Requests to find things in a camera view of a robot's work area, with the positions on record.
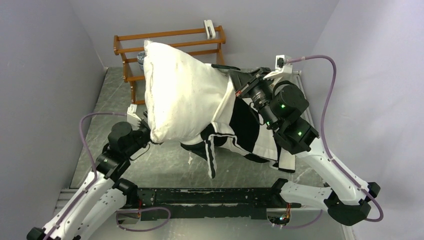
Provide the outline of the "black white checkered pillowcase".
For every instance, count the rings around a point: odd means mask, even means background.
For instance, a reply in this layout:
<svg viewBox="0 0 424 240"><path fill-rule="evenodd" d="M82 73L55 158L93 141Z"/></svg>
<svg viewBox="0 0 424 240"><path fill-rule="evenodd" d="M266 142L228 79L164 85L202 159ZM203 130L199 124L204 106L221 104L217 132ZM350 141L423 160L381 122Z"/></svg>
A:
<svg viewBox="0 0 424 240"><path fill-rule="evenodd" d="M180 142L183 149L206 161L208 175L216 177L215 148L237 153L251 162L268 163L270 168L294 173L295 156L278 146L273 132L259 124L262 117L253 109L252 100L236 97L231 80L212 121L194 138Z"/></svg>

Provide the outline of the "white pillow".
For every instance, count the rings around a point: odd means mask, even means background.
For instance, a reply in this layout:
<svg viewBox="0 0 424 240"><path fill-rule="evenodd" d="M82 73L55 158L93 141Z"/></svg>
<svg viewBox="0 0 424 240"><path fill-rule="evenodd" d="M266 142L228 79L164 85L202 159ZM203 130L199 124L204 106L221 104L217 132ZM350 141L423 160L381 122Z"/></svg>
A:
<svg viewBox="0 0 424 240"><path fill-rule="evenodd" d="M228 88L228 77L170 45L145 40L143 71L150 138L185 141L209 125Z"/></svg>

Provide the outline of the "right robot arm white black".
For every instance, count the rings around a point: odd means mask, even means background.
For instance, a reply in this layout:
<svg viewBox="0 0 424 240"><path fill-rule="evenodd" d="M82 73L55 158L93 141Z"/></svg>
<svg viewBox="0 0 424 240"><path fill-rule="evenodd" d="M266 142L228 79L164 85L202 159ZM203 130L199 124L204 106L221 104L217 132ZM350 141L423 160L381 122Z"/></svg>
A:
<svg viewBox="0 0 424 240"><path fill-rule="evenodd" d="M279 179L270 202L275 207L285 203L315 207L345 226L368 220L380 186L359 178L331 153L324 136L302 118L309 102L301 89L288 80L266 79L269 72L266 67L248 72L231 69L228 75L236 96L252 101L276 144L307 163L327 183L327 187L314 187Z"/></svg>

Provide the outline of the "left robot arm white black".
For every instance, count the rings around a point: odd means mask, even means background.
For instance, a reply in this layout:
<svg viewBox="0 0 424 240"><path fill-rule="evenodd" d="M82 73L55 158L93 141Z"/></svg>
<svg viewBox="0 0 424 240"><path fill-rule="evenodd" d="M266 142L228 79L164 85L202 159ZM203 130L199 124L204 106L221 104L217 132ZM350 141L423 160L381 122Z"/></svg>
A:
<svg viewBox="0 0 424 240"><path fill-rule="evenodd" d="M137 185L122 177L131 156L151 140L144 120L136 127L126 121L112 127L94 170L59 213L43 227L29 231L28 240L87 240L120 208L141 206Z"/></svg>

